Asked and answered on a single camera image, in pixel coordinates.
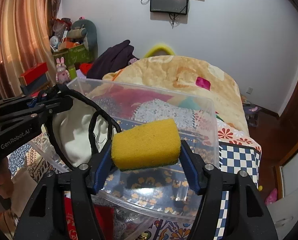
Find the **person left hand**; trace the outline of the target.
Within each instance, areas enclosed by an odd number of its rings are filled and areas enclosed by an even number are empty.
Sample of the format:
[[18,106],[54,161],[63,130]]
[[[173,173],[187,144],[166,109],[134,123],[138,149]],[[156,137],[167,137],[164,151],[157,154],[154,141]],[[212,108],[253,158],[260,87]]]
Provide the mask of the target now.
[[14,191],[14,184],[11,179],[11,172],[8,167],[8,158],[0,162],[0,196],[3,199],[10,198]]

